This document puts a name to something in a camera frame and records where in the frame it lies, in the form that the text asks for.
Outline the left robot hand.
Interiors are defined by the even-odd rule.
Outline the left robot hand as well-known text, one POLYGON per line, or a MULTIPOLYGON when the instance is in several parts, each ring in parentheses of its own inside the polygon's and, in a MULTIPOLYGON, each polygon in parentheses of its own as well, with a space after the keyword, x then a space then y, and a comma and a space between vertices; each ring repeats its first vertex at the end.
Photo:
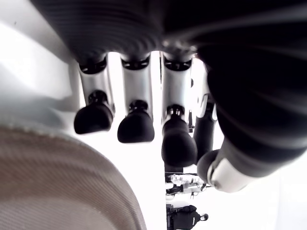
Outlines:
POLYGON ((79 63, 107 52, 138 58, 162 51, 172 67, 197 54, 224 134, 209 151, 205 119, 193 141, 166 122, 163 160, 217 190, 237 192, 307 149, 307 3, 304 0, 35 0, 79 63))

